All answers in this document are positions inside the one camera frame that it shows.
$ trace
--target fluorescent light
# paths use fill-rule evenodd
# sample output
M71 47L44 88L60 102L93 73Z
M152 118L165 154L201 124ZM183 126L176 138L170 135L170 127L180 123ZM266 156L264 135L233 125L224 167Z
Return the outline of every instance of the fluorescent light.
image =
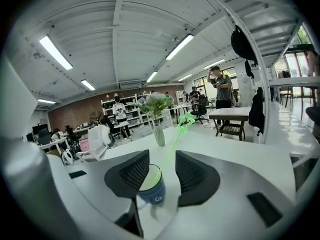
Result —
M226 61L224 58L223 58L223 59L220 59L220 60L218 60L218 61L216 61L216 62L214 62L214 63L212 63L212 64L210 64L210 65L208 65L208 66L205 66L204 69L207 70L208 68L210 68L210 67L212 67L212 66L214 66L214 65L217 65L217 64L219 64L219 63L221 63L221 62L224 62L224 61Z
M191 77L191 76L192 76L192 74L188 74L187 76L179 79L178 82L181 82L181 81L183 81L183 80L185 80L186 78L189 78L189 77Z
M90 91L95 91L96 90L87 80L82 80L81 83L84 86L86 86Z
M170 54L165 58L167 61L171 60L187 43L189 43L194 36L188 34L174 49Z
M54 101L45 100L45 99L38 99L38 102L50 103L50 104L56 104Z
M40 44L55 58L57 62L61 64L66 70L72 69L72 65L66 60L66 58L61 54L55 44L51 41L50 37L46 35L40 41Z
M147 80L146 82L149 83L149 82L152 80L152 78L155 77L155 75L156 75L157 73L158 73L157 71L154 71L154 72L152 73L152 75L148 78L148 80Z

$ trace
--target cup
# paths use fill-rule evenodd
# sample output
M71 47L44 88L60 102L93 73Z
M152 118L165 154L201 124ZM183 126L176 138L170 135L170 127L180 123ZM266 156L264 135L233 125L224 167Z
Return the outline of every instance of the cup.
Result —
M149 172L139 189L138 195L151 205L160 204L165 199L166 186L162 172L157 165L149 164Z

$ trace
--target ribbed black pad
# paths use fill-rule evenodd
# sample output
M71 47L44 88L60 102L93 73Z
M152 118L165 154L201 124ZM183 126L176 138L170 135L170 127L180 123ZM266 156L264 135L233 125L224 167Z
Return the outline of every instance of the ribbed black pad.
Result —
M110 168L104 176L105 184L117 197L133 199L149 172L149 150Z
M181 150L175 152L175 173L181 187L179 207L203 204L213 196L220 185L220 176L215 168Z

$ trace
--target brown wall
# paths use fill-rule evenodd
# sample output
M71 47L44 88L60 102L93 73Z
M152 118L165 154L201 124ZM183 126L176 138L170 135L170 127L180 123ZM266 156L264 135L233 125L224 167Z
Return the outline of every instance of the brown wall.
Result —
M149 87L142 88L141 90L133 89L133 90L119 90L115 92L107 92L105 94L97 95L94 97L86 98L83 100L79 100L68 105L59 107L48 112L48 117L50 121L51 129L59 128L61 131L65 130L66 125L70 125L71 127L76 127L85 122L90 122L90 115L95 111L102 112L101 100L107 101L111 100L114 97L114 94L117 93L120 97L130 97L135 94L139 95L143 91L147 93L151 91L166 93L173 97L174 103L177 104L176 100L176 91L183 91L183 85L172 85L172 86L161 86L161 87Z

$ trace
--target fan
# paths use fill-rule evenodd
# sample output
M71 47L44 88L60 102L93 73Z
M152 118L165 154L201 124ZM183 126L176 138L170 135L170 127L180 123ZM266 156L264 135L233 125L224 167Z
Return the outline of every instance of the fan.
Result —
M95 111L90 115L90 124L95 123L98 121L100 123L100 120L104 117L104 114L100 111Z

